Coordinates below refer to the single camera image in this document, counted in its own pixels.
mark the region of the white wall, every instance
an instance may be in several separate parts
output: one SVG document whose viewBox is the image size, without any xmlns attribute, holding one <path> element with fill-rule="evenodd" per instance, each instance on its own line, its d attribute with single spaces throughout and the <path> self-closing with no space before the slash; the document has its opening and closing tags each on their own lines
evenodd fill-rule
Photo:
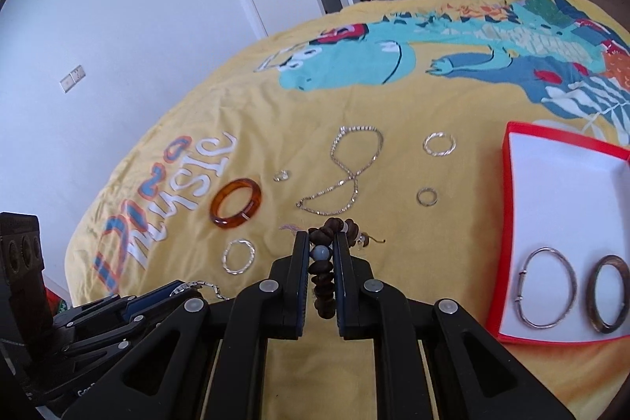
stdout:
<svg viewBox="0 0 630 420">
<path fill-rule="evenodd" d="M 45 275 L 114 166 L 255 40 L 239 0 L 7 0 L 0 12 L 0 211 L 39 216 Z M 64 94 L 59 81 L 82 65 Z"/>
</svg>

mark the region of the yellow bedsheet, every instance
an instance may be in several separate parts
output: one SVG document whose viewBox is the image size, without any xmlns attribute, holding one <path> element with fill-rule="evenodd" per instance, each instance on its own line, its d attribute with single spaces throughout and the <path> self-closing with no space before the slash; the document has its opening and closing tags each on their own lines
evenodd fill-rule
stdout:
<svg viewBox="0 0 630 420">
<path fill-rule="evenodd" d="M 211 281 L 235 296 L 291 253 L 282 225 L 324 221 L 295 203 L 344 178 L 329 156 L 339 127 L 372 125 L 384 146 L 343 217 L 387 242 L 354 254 L 407 297 L 454 298 L 483 324 L 500 252 L 506 123 L 628 144 L 628 42 L 585 0 L 361 3 L 260 41 L 191 91 L 114 170 L 67 250 L 72 299 L 142 294 L 174 279 Z M 457 140 L 448 157 L 422 148 L 437 131 Z M 357 169 L 375 150 L 373 134 L 350 135 L 339 157 Z M 291 178 L 274 182 L 281 169 Z M 260 183 L 261 207 L 219 229 L 210 201 L 242 177 Z M 345 205 L 351 184 L 311 206 Z M 435 206 L 418 205 L 421 187 L 438 191 Z M 256 259 L 232 276 L 221 254 L 240 238 Z M 246 259 L 237 248 L 229 262 Z M 628 339 L 508 349 L 580 420 L 604 410 L 630 368 Z M 310 300 L 304 337 L 269 343 L 263 418 L 376 418 L 371 343 L 343 342 Z"/>
</svg>

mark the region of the brown bangle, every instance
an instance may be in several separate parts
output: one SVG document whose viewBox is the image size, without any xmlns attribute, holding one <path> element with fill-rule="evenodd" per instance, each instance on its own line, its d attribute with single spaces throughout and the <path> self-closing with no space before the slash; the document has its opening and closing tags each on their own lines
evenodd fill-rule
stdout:
<svg viewBox="0 0 630 420">
<path fill-rule="evenodd" d="M 597 284 L 597 278 L 599 276 L 599 271 L 602 270 L 604 266 L 613 266 L 619 272 L 621 276 L 621 281 L 624 285 L 624 299 L 621 305 L 621 311 L 617 316 L 617 319 L 614 324 L 606 324 L 601 316 L 599 315 L 599 311 L 597 310 L 597 303 L 595 301 L 595 285 Z M 595 328 L 595 330 L 599 331 L 602 334 L 609 334 L 613 331 L 620 328 L 620 326 L 626 320 L 628 316 L 628 310 L 630 309 L 630 269 L 628 269 L 628 265 L 618 256 L 616 255 L 608 255 L 602 258 L 596 265 L 591 275 L 588 277 L 587 284 L 587 313 L 588 318 L 591 321 L 591 324 Z"/>
<path fill-rule="evenodd" d="M 249 187 L 251 189 L 250 202 L 241 210 L 229 218 L 219 217 L 219 207 L 223 203 L 229 194 L 237 189 L 243 187 Z M 242 225 L 245 221 L 248 221 L 260 207 L 260 202 L 263 199 L 263 193 L 260 191 L 260 186 L 250 179 L 238 179 L 225 185 L 217 195 L 212 199 L 210 203 L 210 219 L 219 228 L 235 228 Z"/>
</svg>

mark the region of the electrical outlet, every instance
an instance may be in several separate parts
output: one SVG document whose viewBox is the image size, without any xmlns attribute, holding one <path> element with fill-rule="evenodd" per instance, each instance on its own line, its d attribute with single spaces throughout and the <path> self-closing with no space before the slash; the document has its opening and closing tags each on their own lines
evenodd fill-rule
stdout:
<svg viewBox="0 0 630 420">
<path fill-rule="evenodd" d="M 74 88 L 75 84 L 77 84 L 77 82 L 79 82 L 84 77 L 85 71 L 83 70 L 83 67 L 79 65 L 74 70 L 72 70 L 72 72 L 62 78 L 61 81 L 59 81 L 59 84 L 61 84 L 64 92 L 67 93 L 72 88 Z"/>
</svg>

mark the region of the silver screw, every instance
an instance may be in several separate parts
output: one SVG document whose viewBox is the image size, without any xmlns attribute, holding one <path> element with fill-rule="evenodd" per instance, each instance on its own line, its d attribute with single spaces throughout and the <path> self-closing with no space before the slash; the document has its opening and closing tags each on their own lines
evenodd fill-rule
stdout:
<svg viewBox="0 0 630 420">
<path fill-rule="evenodd" d="M 368 292 L 380 292 L 383 290 L 383 282 L 380 279 L 367 279 L 363 287 Z"/>
<path fill-rule="evenodd" d="M 263 292 L 275 292 L 276 290 L 278 290 L 279 286 L 280 285 L 278 285 L 278 282 L 274 279 L 264 279 L 260 282 L 260 285 L 258 285 L 260 290 L 262 290 Z"/>
<path fill-rule="evenodd" d="M 458 311 L 458 304 L 452 299 L 443 299 L 437 307 L 444 313 L 452 314 Z"/>
<path fill-rule="evenodd" d="M 190 313 L 195 313 L 204 307 L 204 300 L 198 297 L 193 297 L 184 303 L 184 310 Z"/>
</svg>

